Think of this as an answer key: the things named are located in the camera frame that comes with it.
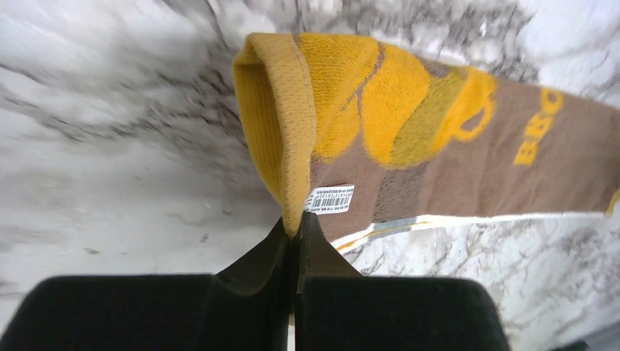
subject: sock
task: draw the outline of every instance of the sock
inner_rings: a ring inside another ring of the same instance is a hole
[[[620,112],[600,103],[354,35],[251,34],[233,71],[250,153],[289,235],[305,209],[342,244],[603,216],[618,197]]]

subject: clip jaw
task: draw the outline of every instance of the clip jaw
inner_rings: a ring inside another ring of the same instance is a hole
[[[59,277],[26,297],[0,351],[510,351],[478,283],[364,277],[305,213],[217,275]]]

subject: yellow graphic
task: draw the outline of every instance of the yellow graphic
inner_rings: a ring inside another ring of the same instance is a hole
[[[495,78],[477,69],[434,77],[411,53],[368,37],[302,34],[298,43],[317,112],[313,152],[326,160],[361,130],[368,155],[381,165],[418,165],[451,140],[473,140],[493,115]],[[473,129],[464,129],[476,116]]]
[[[530,166],[538,154],[538,144],[553,126],[553,119],[564,104],[564,96],[559,91],[542,88],[540,90],[540,110],[529,120],[523,142],[515,156],[514,165]]]
[[[494,77],[473,67],[467,68],[467,82],[445,116],[433,144],[434,153],[441,151],[451,139],[466,143],[480,135],[493,117],[495,90]],[[477,126],[471,130],[463,129],[463,125],[476,115],[481,115]]]

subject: label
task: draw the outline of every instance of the label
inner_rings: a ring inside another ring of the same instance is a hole
[[[328,186],[312,190],[304,209],[316,214],[341,214],[349,210],[355,185]]]

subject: tag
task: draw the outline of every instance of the tag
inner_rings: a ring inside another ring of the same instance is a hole
[[[304,209],[316,214],[341,214],[349,210],[355,185],[327,186],[312,190]]]

